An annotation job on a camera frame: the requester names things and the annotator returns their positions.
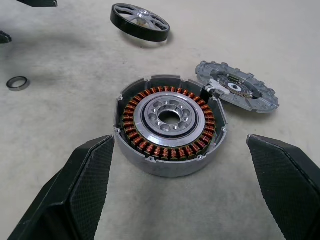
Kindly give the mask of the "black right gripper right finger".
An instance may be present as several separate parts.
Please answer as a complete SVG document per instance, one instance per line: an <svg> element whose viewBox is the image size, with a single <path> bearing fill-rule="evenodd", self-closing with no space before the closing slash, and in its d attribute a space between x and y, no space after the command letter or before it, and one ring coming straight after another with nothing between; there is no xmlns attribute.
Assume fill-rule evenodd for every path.
<svg viewBox="0 0 320 240"><path fill-rule="evenodd" d="M286 240L320 240L320 168L298 147L246 140L266 205Z"/></svg>

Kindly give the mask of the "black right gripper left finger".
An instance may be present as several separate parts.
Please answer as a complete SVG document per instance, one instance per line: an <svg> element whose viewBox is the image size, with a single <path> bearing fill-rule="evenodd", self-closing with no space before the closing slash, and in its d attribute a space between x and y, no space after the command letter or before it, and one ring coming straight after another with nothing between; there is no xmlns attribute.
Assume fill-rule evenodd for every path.
<svg viewBox="0 0 320 240"><path fill-rule="evenodd" d="M7 240L94 240L105 205L115 138L77 147L40 190Z"/></svg>

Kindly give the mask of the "grey round metal disc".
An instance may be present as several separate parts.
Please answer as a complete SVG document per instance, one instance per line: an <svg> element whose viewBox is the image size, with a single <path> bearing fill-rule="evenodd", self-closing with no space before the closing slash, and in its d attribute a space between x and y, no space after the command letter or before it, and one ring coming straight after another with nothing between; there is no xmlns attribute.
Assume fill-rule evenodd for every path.
<svg viewBox="0 0 320 240"><path fill-rule="evenodd" d="M207 85L154 75L120 92L114 131L122 154L137 168L178 178L213 161L227 135L227 120Z"/></svg>

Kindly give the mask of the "grey toothed metal strip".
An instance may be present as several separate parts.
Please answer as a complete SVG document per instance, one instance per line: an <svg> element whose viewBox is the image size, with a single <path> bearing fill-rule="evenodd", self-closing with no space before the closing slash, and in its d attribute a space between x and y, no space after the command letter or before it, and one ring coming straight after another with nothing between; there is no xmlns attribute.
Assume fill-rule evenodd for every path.
<svg viewBox="0 0 320 240"><path fill-rule="evenodd" d="M246 111L270 114L280 106L273 89L253 74L227 63L202 61L196 66L195 74L209 93Z"/></svg>

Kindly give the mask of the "black rotor ring wheel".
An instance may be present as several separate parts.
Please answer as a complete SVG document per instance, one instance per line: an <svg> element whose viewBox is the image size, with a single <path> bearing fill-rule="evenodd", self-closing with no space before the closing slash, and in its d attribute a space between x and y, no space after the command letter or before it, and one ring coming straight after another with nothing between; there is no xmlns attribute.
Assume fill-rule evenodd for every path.
<svg viewBox="0 0 320 240"><path fill-rule="evenodd" d="M148 42L164 42L171 31L170 25L159 15L127 3L114 4L110 20L122 32Z"/></svg>

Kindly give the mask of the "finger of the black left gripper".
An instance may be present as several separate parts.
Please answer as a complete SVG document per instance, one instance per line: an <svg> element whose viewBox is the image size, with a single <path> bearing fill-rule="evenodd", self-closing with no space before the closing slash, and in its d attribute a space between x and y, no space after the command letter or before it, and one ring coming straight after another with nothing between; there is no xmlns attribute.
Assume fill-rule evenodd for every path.
<svg viewBox="0 0 320 240"><path fill-rule="evenodd" d="M57 0L16 0L30 7L57 7Z"/></svg>
<svg viewBox="0 0 320 240"><path fill-rule="evenodd" d="M10 42L12 42L11 36L0 30L0 44L8 44Z"/></svg>

